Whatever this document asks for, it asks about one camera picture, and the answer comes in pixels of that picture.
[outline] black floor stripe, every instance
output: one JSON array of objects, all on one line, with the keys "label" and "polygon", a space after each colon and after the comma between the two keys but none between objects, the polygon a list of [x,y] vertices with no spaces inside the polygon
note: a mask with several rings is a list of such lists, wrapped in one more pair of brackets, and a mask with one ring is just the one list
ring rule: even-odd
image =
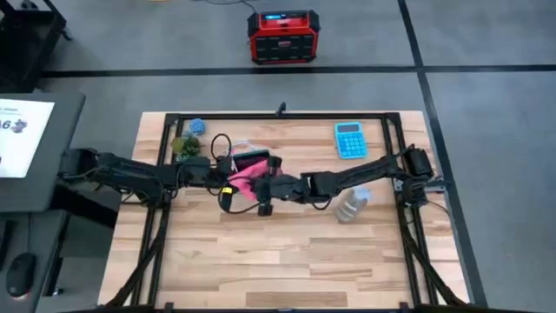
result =
[{"label": "black floor stripe", "polygon": [[172,77],[209,75],[264,74],[348,74],[348,73],[412,73],[414,66],[316,66],[316,67],[254,67],[222,69],[160,69],[160,70],[62,70],[45,71],[43,78],[67,77]]},{"label": "black floor stripe", "polygon": [[400,6],[401,17],[406,27],[407,38],[409,39],[409,44],[413,53],[415,65],[418,68],[417,77],[419,79],[419,84],[423,95],[423,101],[425,103],[425,110],[427,111],[431,131],[433,133],[433,139],[436,143],[436,151],[438,153],[440,167],[442,168],[442,174],[444,178],[452,184],[452,187],[449,190],[448,201],[450,202],[451,215],[455,226],[454,233],[456,234],[458,242],[460,244],[460,251],[462,256],[461,261],[463,262],[465,267],[464,273],[466,274],[467,281],[469,283],[468,288],[471,290],[472,293],[472,295],[470,296],[473,299],[474,303],[486,307],[487,298],[485,296],[485,291],[480,279],[479,269],[477,268],[477,262],[473,253],[471,239],[469,238],[469,232],[467,230],[465,217],[463,215],[463,209],[461,207],[460,198],[456,188],[455,180],[453,178],[452,165],[450,164],[446,143],[444,142],[444,137],[442,136],[442,129],[440,128],[438,114],[436,112],[436,108],[434,107],[433,94],[427,80],[427,73],[423,68],[423,59],[420,54],[419,44],[417,43],[417,36],[415,35],[411,17],[409,16],[409,10],[407,8],[406,1],[398,0],[398,5]]},{"label": "black floor stripe", "polygon": [[556,71],[556,64],[529,65],[425,65],[426,73],[481,73],[481,72],[534,72]]},{"label": "black floor stripe", "polygon": [[311,67],[254,67],[215,69],[152,69],[152,70],[48,70],[43,78],[78,77],[185,77],[211,75],[272,75],[272,74],[372,74],[372,73],[483,73],[556,71],[556,64],[528,65],[356,65]]}]

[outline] plastic water bottle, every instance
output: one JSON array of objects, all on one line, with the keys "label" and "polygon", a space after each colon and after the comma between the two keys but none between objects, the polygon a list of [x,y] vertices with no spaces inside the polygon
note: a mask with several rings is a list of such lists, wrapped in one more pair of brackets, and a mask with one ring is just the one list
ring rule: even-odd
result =
[{"label": "plastic water bottle", "polygon": [[336,218],[341,223],[353,221],[373,198],[371,191],[362,186],[356,186],[347,191],[343,203],[336,209]]}]

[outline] pink cloth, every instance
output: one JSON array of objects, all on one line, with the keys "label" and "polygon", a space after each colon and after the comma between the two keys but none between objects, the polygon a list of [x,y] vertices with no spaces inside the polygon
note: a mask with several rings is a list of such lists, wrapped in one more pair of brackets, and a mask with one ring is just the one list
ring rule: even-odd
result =
[{"label": "pink cloth", "polygon": [[[269,168],[267,166],[267,160],[264,160],[264,161],[260,161],[259,163],[256,163],[254,165],[249,166],[248,168],[246,168],[245,170],[242,170],[241,172],[238,172],[238,173],[230,176],[228,178],[228,180],[230,180],[229,183],[232,186],[235,186],[238,190],[240,190],[240,193],[242,193],[242,195],[244,195],[247,199],[256,201],[257,196],[251,190],[251,182],[247,178],[237,178],[237,179],[234,179],[234,178],[235,177],[257,178],[257,177],[261,177],[264,174],[268,173],[268,171],[269,171]],[[281,173],[282,173],[281,169],[278,169],[276,171],[277,176],[281,175]]]}]

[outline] calculator display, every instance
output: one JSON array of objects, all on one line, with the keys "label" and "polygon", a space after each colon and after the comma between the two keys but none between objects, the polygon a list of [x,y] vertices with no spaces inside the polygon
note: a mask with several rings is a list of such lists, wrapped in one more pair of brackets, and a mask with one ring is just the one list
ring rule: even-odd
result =
[{"label": "calculator display", "polygon": [[338,132],[353,132],[353,131],[359,131],[359,125],[351,124],[351,125],[338,126]]}]

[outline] wood grain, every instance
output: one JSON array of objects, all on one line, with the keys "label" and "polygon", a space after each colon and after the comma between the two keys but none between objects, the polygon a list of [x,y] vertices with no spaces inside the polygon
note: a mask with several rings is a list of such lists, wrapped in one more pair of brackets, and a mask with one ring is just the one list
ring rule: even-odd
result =
[{"label": "wood grain", "polygon": [[[143,113],[133,158],[156,163],[163,112]],[[400,113],[407,143],[427,151],[434,162],[423,116]],[[207,121],[201,137],[209,156],[214,135],[233,141],[248,139],[282,157],[284,172],[344,170],[385,154],[381,125],[362,120],[369,156],[340,160],[333,125],[340,120]],[[223,150],[224,141],[215,149]],[[172,204],[162,276],[156,306],[176,308],[396,308],[411,303],[400,231],[390,181],[367,184],[374,200],[352,223],[338,223],[334,207],[275,201],[268,218],[254,212],[229,215],[220,211],[205,190],[181,190]],[[445,205],[442,195],[430,199]],[[235,196],[232,210],[251,203]],[[122,206],[99,303],[107,302],[135,268],[146,210]],[[467,292],[447,213],[434,205],[422,208],[433,266],[458,296]],[[420,288],[426,301],[420,273]],[[146,292],[142,293],[144,301]]]}]

